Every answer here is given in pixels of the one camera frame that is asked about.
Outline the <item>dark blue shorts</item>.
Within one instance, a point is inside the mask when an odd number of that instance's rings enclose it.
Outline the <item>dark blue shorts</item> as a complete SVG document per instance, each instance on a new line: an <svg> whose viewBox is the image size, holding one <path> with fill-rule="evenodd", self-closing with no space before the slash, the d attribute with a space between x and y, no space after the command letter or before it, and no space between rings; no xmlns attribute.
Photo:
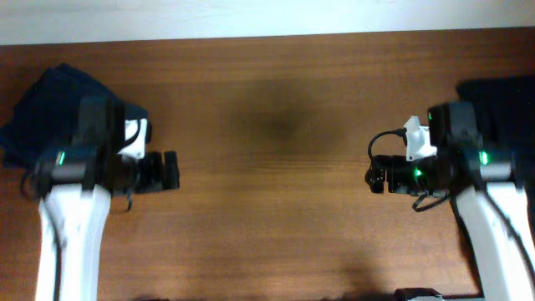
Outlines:
<svg viewBox="0 0 535 301"><path fill-rule="evenodd" d="M1 127L3 164L29 169L55 142L71 136L84 97L111 99L125 106L127 120L146 119L147 110L132 105L89 74L68 64L46 69L13 107L13 117Z"/></svg>

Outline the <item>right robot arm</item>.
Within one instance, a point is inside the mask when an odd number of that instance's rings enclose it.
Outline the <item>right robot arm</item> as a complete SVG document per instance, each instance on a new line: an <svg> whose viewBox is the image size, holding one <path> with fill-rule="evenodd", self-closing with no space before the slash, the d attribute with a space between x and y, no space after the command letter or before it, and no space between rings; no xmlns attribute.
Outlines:
<svg viewBox="0 0 535 301"><path fill-rule="evenodd" d="M449 202L471 244L484 300L534 298L534 246L528 197L512 149L485 140L470 102L445 103L389 130L403 156L368 154L365 181L373 193L415 197L425 212Z"/></svg>

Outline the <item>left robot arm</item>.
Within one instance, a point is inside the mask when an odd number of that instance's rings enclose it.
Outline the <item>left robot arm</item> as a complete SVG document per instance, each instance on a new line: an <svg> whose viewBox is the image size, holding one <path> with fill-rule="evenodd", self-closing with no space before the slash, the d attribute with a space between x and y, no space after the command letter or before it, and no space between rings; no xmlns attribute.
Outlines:
<svg viewBox="0 0 535 301"><path fill-rule="evenodd" d="M85 97L66 142L34 167L41 244L37 300L95 300L104 227L115 196L176 190L177 154L146 151L151 123L111 99Z"/></svg>

